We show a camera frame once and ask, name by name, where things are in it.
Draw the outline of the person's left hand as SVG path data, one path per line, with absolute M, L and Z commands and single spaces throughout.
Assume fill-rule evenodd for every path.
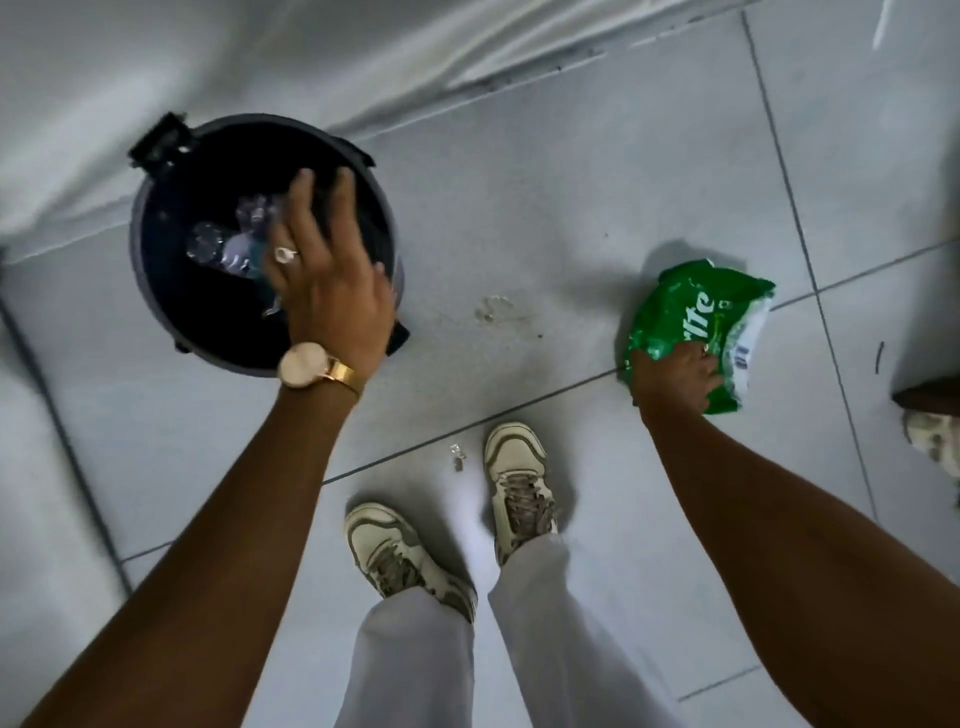
M 286 312 L 291 343 L 320 344 L 368 382 L 395 323 L 392 285 L 365 246 L 362 259 L 333 256 L 330 228 L 321 231 L 314 199 L 315 173 L 301 169 L 270 225 L 263 270 Z

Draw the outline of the person's right hand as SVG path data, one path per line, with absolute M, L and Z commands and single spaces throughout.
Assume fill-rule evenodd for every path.
M 654 359 L 643 350 L 630 354 L 630 394 L 650 431 L 678 428 L 702 417 L 708 399 L 684 399 L 674 384 L 674 347 Z

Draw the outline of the green plastic wrapper bag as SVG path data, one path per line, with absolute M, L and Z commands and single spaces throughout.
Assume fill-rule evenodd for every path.
M 750 379 L 751 360 L 776 297 L 773 281 L 708 259 L 664 270 L 633 316 L 618 378 L 630 383 L 632 351 L 654 360 L 684 341 L 701 343 L 718 361 L 723 384 L 708 396 L 707 415 L 738 412 Z

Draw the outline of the person's left forearm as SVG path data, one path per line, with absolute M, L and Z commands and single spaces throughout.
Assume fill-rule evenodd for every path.
M 359 395 L 282 388 L 161 561 L 21 728 L 241 728 Z

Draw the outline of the person's right forearm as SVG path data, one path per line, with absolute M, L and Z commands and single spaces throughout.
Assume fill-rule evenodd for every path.
M 762 665 L 816 728 L 960 728 L 960 587 L 665 391 L 637 394 Z

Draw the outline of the clear plastic bottle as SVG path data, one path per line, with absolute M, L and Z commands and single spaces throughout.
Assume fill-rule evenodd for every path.
M 284 195 L 281 193 L 240 197 L 235 209 L 235 218 L 241 234 L 266 238 L 271 224 L 282 210 Z
M 185 242 L 189 261 L 230 276 L 261 279 L 265 243 L 250 231 L 232 231 L 220 224 L 195 224 Z

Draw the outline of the rose gold wrist watch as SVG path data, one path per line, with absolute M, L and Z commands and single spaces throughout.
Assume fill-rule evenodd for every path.
M 291 346 L 277 367 L 280 382 L 288 389 L 302 390 L 323 381 L 342 384 L 361 398 L 366 379 L 316 342 Z

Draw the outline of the black round trash bin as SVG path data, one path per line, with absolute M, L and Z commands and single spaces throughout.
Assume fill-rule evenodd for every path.
M 323 233 L 337 168 L 352 170 L 366 252 L 385 267 L 400 306 L 394 216 L 373 174 L 375 160 L 351 141 L 279 115 L 237 114 L 189 127 L 184 114 L 168 112 L 127 155 L 146 175 L 131 213 L 131 265 L 152 315 L 181 352 L 241 375 L 276 374 L 290 347 L 288 322 L 263 269 L 249 280 L 197 265 L 186 256 L 186 238 L 200 222 L 239 232 L 239 198 L 285 196 L 302 168 L 316 175 L 312 212 Z M 263 261 L 268 236 L 261 239 Z

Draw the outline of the white bed sheet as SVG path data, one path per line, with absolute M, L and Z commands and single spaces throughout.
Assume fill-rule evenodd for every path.
M 755 0 L 0 0 L 0 246 L 122 224 L 168 112 L 355 140 Z

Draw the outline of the beige right sneaker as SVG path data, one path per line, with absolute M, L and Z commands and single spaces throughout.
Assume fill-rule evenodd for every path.
M 528 425 L 504 422 L 486 438 L 494 548 L 499 567 L 541 536 L 559 534 L 557 503 L 546 484 L 546 450 Z

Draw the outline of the beige sneaker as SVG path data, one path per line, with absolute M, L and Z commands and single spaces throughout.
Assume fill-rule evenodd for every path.
M 443 568 L 399 512 L 381 503 L 361 503 L 346 514 L 343 535 L 357 569 L 382 599 L 421 589 L 474 624 L 473 585 Z
M 546 450 L 528 425 L 504 422 L 486 438 L 494 548 L 499 567 L 541 536 L 559 534 L 557 503 L 546 484 Z

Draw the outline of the beige left sneaker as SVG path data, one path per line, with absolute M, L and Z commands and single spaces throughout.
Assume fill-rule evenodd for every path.
M 443 568 L 399 512 L 381 503 L 361 503 L 346 514 L 343 535 L 357 569 L 382 599 L 421 589 L 474 624 L 473 585 Z

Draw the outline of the white trousers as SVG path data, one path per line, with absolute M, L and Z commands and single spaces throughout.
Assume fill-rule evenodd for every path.
M 533 728 L 687 728 L 598 570 L 561 535 L 510 557 L 488 602 Z M 469 728 L 474 626 L 415 587 L 361 624 L 335 728 Z

